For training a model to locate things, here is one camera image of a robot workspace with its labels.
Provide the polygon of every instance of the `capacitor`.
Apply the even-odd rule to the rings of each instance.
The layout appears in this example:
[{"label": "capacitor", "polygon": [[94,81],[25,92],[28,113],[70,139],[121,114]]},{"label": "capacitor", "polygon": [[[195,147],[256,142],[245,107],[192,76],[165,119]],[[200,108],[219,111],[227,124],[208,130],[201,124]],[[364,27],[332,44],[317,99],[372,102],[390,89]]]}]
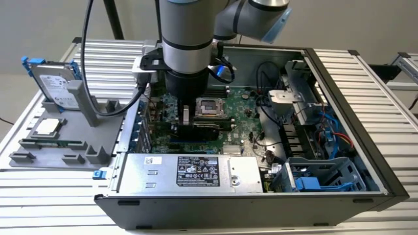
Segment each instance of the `capacitor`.
[{"label": "capacitor", "polygon": [[247,100],[249,98],[249,95],[248,94],[241,94],[240,97],[241,97],[243,100]]}]

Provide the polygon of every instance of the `black pole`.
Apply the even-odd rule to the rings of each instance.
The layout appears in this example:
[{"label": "black pole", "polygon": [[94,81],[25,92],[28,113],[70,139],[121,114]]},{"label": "black pole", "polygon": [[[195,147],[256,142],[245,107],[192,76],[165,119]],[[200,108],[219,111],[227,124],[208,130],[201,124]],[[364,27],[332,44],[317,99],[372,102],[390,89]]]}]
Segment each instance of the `black pole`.
[{"label": "black pole", "polygon": [[102,0],[102,2],[104,2],[106,16],[109,18],[113,37],[117,40],[122,40],[124,38],[122,38],[121,25],[120,25],[118,16],[117,16],[114,0]]},{"label": "black pole", "polygon": [[156,23],[157,23],[157,38],[159,38],[159,42],[163,42],[161,18],[160,18],[160,12],[159,12],[159,0],[155,0],[155,12],[156,12]]}]

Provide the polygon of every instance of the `barcode sticker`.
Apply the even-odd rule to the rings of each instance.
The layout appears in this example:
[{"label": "barcode sticker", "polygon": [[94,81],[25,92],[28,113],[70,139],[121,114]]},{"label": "barcode sticker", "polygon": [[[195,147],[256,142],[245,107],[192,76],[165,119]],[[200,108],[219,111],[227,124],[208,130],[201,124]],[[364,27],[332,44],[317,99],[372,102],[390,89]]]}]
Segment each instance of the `barcode sticker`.
[{"label": "barcode sticker", "polygon": [[145,157],[145,160],[144,160],[144,165],[159,165],[163,163],[163,157]]}]

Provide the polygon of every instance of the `white wall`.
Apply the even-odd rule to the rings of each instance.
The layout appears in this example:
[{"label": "white wall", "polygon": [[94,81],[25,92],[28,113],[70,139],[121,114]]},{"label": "white wall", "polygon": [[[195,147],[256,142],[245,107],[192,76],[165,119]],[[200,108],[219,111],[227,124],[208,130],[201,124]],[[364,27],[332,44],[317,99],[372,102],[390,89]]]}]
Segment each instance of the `white wall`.
[{"label": "white wall", "polygon": [[[116,5],[125,39],[155,39],[153,0],[116,0]],[[22,55],[60,58],[81,35],[85,6],[86,0],[0,0],[0,73],[24,73]],[[418,0],[291,0],[291,7],[275,45],[356,49],[372,63],[386,63],[398,51],[418,51]],[[112,39],[101,0],[88,35]]]}]

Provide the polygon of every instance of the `gray floor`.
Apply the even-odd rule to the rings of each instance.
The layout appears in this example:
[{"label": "gray floor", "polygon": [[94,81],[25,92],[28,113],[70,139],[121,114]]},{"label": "gray floor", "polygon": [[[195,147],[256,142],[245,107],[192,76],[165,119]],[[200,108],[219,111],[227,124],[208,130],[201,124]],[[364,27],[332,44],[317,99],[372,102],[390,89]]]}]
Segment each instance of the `gray floor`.
[{"label": "gray floor", "polygon": [[[28,75],[0,74],[0,84],[0,117],[14,122],[36,94],[37,86]],[[0,140],[10,127],[0,121]]]}]

